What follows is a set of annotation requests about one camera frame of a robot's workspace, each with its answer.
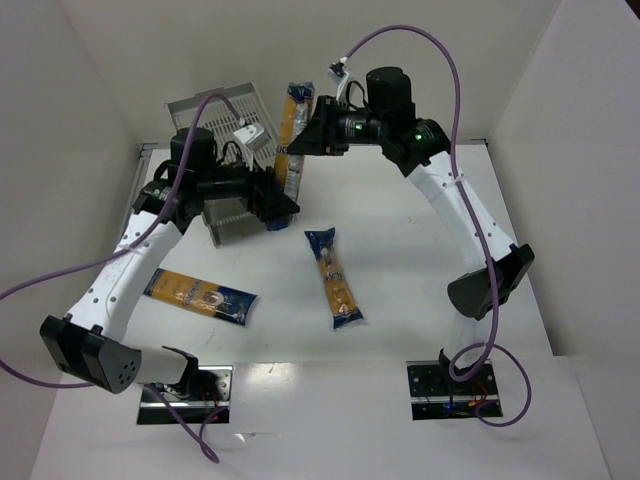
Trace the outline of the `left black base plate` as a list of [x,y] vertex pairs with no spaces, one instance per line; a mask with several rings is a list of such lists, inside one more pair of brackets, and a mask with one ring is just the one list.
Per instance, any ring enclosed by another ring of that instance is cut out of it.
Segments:
[[156,383],[154,387],[162,400],[144,386],[136,424],[177,424],[164,402],[188,425],[201,424],[216,410],[219,412],[212,417],[210,424],[228,424],[233,373],[231,365],[200,366],[196,386],[189,390],[180,392],[172,386]]

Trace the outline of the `grey three-tier tray shelf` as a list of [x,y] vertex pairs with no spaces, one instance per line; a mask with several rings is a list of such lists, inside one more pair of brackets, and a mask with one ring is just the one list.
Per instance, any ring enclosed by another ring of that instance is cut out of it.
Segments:
[[299,213],[276,178],[275,132],[252,82],[216,88],[171,102],[168,110],[182,140],[194,117],[214,140],[204,165],[204,224],[222,247],[263,231],[287,227]]

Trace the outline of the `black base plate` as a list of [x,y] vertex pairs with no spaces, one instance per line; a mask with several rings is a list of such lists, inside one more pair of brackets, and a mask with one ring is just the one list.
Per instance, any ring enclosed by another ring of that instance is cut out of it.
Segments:
[[180,392],[172,386],[156,383],[154,387],[162,400],[144,386],[136,424],[177,424],[164,402],[188,425],[201,424],[216,410],[219,412],[212,417],[210,424],[228,424],[233,373],[231,365],[200,366],[196,386],[189,390]]
[[477,407],[484,417],[503,416],[490,362],[466,383],[451,381],[437,361],[408,362],[406,371],[414,421],[475,418]]

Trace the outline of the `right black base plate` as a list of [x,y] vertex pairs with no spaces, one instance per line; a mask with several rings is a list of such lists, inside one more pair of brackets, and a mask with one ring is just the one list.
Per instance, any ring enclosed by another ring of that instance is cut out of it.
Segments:
[[475,418],[477,407],[484,417],[503,416],[490,362],[466,383],[451,381],[437,361],[408,362],[406,371],[414,421]]

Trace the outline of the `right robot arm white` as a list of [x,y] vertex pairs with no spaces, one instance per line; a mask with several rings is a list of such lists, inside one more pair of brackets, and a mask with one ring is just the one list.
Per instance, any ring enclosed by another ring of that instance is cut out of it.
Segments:
[[362,107],[349,101],[356,80],[338,61],[329,68],[335,95],[318,97],[304,129],[289,144],[291,155],[342,156],[353,145],[377,145],[426,198],[454,239],[466,268],[447,295],[455,309],[441,364],[457,381],[468,380],[494,344],[496,314],[534,260],[527,244],[517,245],[492,218],[467,177],[455,165],[455,151],[440,125],[420,119],[411,81],[399,67],[380,67],[366,76]]

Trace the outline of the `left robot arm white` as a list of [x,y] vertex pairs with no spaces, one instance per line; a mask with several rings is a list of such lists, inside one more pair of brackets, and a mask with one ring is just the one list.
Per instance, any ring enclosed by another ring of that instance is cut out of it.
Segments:
[[175,347],[140,349],[124,344],[131,315],[159,267],[209,200],[240,200],[263,223],[298,212],[279,190],[272,168],[254,154],[269,137],[259,123],[233,134],[241,157],[224,160],[211,131],[183,128],[133,203],[119,245],[87,292],[61,318],[48,316],[40,336],[56,366],[92,386],[118,394],[133,383],[168,384],[179,391],[195,385],[198,359]]

